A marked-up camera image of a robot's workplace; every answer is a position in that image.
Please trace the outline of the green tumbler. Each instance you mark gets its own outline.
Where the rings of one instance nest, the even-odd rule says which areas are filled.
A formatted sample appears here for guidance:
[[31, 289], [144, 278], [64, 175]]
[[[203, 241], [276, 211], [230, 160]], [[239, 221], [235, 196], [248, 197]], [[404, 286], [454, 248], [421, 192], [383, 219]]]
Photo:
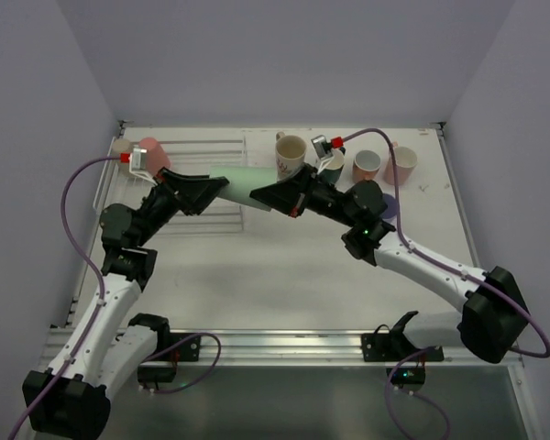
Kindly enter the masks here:
[[270, 211], [267, 205], [251, 198], [250, 193], [277, 182], [278, 174], [274, 168], [212, 166], [210, 177], [224, 177], [228, 180], [227, 186], [218, 194], [219, 198], [262, 211]]

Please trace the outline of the salmon textured mug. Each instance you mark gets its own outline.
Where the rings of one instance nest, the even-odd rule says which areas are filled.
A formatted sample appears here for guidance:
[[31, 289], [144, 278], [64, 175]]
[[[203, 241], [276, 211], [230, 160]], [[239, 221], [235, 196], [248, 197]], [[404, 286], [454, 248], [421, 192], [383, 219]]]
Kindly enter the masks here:
[[353, 160], [352, 181], [358, 183], [362, 181], [373, 181], [377, 176], [381, 166], [381, 157], [375, 151], [361, 150]]

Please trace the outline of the beige tumbler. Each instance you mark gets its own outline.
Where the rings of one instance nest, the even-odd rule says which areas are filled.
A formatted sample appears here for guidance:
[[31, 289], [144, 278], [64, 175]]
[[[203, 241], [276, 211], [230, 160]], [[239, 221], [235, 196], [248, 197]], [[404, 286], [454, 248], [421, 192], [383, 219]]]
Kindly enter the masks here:
[[111, 146], [111, 154], [120, 156], [124, 153], [129, 153], [132, 149], [131, 141], [125, 138], [116, 139]]

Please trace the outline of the floral beige mug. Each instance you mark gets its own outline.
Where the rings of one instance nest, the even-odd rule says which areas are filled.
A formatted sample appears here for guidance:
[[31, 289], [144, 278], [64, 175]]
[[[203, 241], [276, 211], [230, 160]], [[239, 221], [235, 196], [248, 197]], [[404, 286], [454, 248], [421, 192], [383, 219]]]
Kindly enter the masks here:
[[307, 146], [305, 141], [295, 135], [280, 131], [276, 134], [275, 155], [278, 179], [282, 180], [302, 166]]

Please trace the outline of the purple tumbler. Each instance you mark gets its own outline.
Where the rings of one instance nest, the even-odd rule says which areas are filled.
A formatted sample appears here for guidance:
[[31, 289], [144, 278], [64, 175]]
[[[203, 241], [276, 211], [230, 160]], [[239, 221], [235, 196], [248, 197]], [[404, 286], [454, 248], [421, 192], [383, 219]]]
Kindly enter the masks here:
[[381, 218], [386, 221], [390, 221], [397, 216], [399, 211], [398, 203], [393, 195], [389, 193], [382, 194], [383, 202], [386, 204], [386, 209], [381, 215]]

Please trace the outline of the light pink mug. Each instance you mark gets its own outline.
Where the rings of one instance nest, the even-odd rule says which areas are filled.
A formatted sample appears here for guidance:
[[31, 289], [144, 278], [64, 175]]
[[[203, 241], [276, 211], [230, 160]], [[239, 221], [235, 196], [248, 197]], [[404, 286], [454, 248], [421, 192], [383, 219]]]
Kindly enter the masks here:
[[401, 186], [409, 180], [417, 164], [418, 157], [413, 149], [394, 145], [386, 164], [383, 179], [390, 185]]

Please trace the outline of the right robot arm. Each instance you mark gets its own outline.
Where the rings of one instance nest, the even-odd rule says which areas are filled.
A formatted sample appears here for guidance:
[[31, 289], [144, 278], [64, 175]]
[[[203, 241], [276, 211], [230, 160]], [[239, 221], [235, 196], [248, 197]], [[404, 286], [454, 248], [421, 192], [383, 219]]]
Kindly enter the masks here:
[[323, 181], [315, 167], [304, 164], [249, 195], [290, 217], [310, 210], [347, 226], [342, 240], [353, 258], [398, 273], [452, 306], [450, 312], [402, 316], [390, 330], [399, 358], [454, 346], [497, 364], [528, 324], [525, 301], [509, 271], [468, 267], [415, 244], [382, 219], [386, 204], [375, 181], [360, 181], [340, 192]]

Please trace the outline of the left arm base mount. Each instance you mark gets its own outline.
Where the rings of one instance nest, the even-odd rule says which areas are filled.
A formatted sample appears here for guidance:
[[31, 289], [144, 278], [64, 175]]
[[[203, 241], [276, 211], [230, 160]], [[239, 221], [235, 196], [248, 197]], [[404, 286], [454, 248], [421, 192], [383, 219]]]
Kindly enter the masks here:
[[195, 333], [169, 333], [158, 342], [155, 352], [146, 361], [196, 362], [201, 339], [201, 335]]

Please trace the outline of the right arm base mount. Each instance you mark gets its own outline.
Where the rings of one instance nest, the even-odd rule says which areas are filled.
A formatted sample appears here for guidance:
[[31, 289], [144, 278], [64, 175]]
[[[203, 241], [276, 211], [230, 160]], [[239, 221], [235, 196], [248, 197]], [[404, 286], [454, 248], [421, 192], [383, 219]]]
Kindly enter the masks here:
[[397, 362], [422, 350], [405, 335], [407, 325], [418, 311], [410, 311], [402, 316], [393, 327], [380, 324], [374, 331], [360, 335], [360, 348], [365, 362]]

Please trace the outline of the dark green mug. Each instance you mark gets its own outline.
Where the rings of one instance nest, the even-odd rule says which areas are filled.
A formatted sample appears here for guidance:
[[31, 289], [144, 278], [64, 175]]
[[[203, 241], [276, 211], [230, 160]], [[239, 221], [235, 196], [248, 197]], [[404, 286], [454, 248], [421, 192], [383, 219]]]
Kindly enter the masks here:
[[344, 169], [345, 154], [340, 148], [334, 149], [332, 153], [333, 159], [322, 170], [321, 177], [325, 182], [336, 185]]

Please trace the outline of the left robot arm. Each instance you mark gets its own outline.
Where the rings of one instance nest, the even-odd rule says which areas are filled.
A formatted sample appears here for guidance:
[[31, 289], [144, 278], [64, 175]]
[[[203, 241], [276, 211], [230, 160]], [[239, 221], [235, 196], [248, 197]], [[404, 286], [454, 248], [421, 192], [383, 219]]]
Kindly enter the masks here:
[[112, 402], [141, 362], [172, 351], [167, 319], [135, 318], [117, 331], [153, 274], [157, 251], [145, 244], [178, 212], [198, 215], [228, 185], [225, 177], [184, 176], [161, 169], [137, 209], [121, 203], [100, 215], [104, 262], [98, 286], [80, 323], [43, 371], [23, 382], [23, 419], [37, 432], [70, 439], [96, 439]]

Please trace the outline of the pink tumbler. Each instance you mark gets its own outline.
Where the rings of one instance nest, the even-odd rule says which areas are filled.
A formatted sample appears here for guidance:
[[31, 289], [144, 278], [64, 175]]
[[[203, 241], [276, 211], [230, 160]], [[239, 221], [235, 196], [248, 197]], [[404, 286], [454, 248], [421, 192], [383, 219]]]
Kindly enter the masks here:
[[171, 167], [171, 160], [160, 142], [154, 137], [144, 137], [139, 143], [138, 147], [146, 151], [146, 170], [154, 175], [161, 169], [169, 169]]

